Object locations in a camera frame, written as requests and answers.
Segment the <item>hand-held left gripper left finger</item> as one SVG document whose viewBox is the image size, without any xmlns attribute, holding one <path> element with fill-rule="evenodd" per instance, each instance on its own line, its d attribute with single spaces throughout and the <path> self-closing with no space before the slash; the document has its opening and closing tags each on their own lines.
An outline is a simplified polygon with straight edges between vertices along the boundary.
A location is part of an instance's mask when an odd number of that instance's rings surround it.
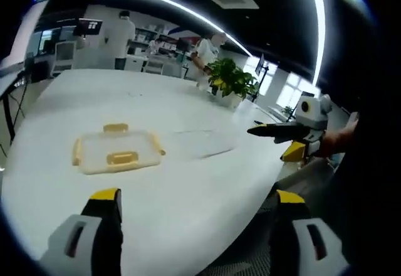
<svg viewBox="0 0 401 276">
<path fill-rule="evenodd" d="M 48 275 L 121 275 L 122 244 L 121 189 L 103 189 L 49 236 L 39 264 Z"/>
</svg>

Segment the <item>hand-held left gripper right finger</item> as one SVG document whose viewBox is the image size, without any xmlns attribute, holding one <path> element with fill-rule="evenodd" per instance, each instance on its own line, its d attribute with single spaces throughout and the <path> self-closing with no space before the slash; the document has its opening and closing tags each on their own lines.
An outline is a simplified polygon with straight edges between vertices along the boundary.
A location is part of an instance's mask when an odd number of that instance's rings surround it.
<svg viewBox="0 0 401 276">
<path fill-rule="evenodd" d="M 322 219 L 312 217 L 304 199 L 278 189 L 274 200 L 271 275 L 346 275 L 341 240 Z"/>
</svg>

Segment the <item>person's right hand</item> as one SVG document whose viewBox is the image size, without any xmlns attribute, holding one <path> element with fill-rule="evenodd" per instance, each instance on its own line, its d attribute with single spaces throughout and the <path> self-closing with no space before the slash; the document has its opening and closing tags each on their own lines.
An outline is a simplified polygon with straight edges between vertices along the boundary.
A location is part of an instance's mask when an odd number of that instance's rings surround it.
<svg viewBox="0 0 401 276">
<path fill-rule="evenodd" d="M 355 121 L 338 132 L 326 132 L 320 142 L 320 148 L 316 156 L 330 157 L 334 154 L 345 152 L 352 141 L 357 123 L 358 121 Z"/>
</svg>

